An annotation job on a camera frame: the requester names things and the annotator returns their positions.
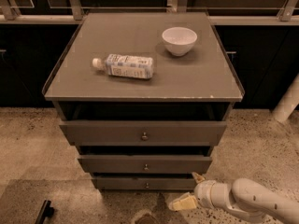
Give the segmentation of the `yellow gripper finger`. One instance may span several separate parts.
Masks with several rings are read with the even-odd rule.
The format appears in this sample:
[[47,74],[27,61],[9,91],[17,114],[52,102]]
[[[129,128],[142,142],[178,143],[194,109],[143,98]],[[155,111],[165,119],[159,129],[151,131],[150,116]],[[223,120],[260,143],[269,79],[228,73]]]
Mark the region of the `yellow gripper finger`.
[[201,182],[206,180],[202,175],[199,175],[196,172],[192,172],[192,177],[196,184],[200,184]]
[[187,192],[171,201],[168,207],[172,211],[192,210],[197,208],[197,200],[194,195]]

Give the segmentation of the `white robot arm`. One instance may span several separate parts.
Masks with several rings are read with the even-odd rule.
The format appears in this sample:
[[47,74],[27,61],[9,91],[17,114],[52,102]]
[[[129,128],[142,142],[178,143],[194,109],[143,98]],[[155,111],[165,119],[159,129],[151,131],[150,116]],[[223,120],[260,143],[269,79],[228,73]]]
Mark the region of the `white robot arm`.
[[265,186],[247,178],[232,184],[206,180],[192,172],[196,183],[193,193],[184,193],[171,201],[172,211],[192,210],[196,207],[222,209],[230,215],[252,223],[261,223],[271,216],[283,224],[299,224],[299,202],[277,195]]

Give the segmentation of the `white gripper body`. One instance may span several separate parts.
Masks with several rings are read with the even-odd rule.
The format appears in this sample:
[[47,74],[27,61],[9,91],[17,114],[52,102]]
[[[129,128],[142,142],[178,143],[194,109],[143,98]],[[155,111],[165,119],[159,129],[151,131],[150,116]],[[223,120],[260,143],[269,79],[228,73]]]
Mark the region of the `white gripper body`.
[[211,199],[212,187],[216,184],[214,180],[205,180],[196,185],[194,195],[200,206],[213,209],[214,205]]

